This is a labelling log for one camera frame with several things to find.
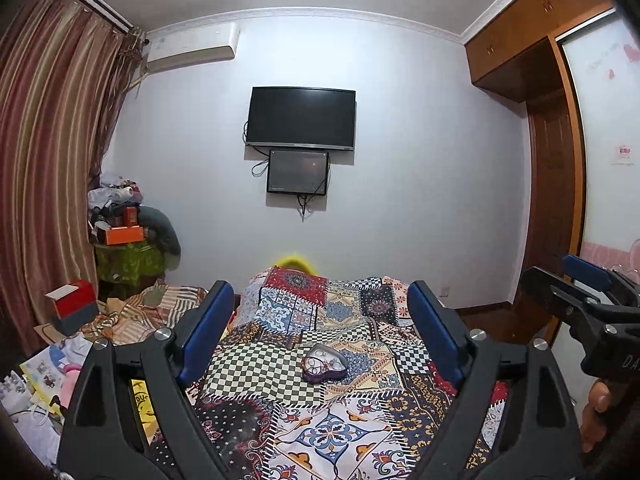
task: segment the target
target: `checkered pattern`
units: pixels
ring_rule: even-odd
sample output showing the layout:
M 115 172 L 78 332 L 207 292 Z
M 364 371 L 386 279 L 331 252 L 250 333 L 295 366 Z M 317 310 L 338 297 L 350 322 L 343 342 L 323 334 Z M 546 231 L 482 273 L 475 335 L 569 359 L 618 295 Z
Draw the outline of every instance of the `checkered pattern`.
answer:
M 366 278 L 352 282 L 330 281 L 329 284 L 352 288 L 353 290 L 370 290 L 372 288 L 380 288 L 382 286 L 382 278 Z
M 388 345 L 403 374 L 429 374 L 429 352 L 424 345 Z
M 327 344 L 338 339 L 346 341 L 370 341 L 369 325 L 363 323 L 346 330 L 316 330 L 314 332 L 302 333 L 302 344 L 304 346 L 313 346 L 316 343 Z
M 300 362 L 308 350 L 259 342 L 230 346 L 214 356 L 203 391 L 216 396 L 258 394 L 296 405 L 320 402 L 321 388 L 302 380 Z

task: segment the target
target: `wall-mounted air conditioner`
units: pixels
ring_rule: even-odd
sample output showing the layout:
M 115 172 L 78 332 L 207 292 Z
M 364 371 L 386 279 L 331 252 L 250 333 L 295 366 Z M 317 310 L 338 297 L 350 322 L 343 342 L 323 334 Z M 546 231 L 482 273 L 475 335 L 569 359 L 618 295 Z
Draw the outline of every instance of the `wall-mounted air conditioner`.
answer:
M 149 72 L 236 57 L 240 30 L 235 23 L 204 25 L 158 36 L 151 41 Z

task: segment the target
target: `green cloth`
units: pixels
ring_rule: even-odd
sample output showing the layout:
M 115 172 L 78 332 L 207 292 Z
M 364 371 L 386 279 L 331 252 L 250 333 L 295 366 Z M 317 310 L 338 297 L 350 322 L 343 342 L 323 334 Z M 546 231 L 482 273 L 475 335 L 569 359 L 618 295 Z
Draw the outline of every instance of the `green cloth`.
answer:
M 96 245 L 98 277 L 104 282 L 137 285 L 140 276 L 164 272 L 164 254 L 146 241 L 119 245 Z

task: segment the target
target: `small monitor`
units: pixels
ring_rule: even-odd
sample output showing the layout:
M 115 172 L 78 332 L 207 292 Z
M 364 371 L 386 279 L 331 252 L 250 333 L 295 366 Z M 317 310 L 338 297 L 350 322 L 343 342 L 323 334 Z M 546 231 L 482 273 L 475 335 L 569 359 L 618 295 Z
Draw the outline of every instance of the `small monitor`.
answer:
M 271 150 L 267 192 L 296 195 L 326 195 L 329 173 L 327 152 Z

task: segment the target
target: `television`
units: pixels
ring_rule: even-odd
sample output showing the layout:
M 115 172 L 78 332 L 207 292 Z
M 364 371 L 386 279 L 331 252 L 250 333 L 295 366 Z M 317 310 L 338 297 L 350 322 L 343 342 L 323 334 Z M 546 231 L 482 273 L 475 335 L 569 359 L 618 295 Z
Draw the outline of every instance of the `television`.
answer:
M 254 87 L 245 143 L 353 150 L 355 119 L 353 90 Z
M 324 196 L 328 173 L 327 152 L 270 150 L 267 192 Z

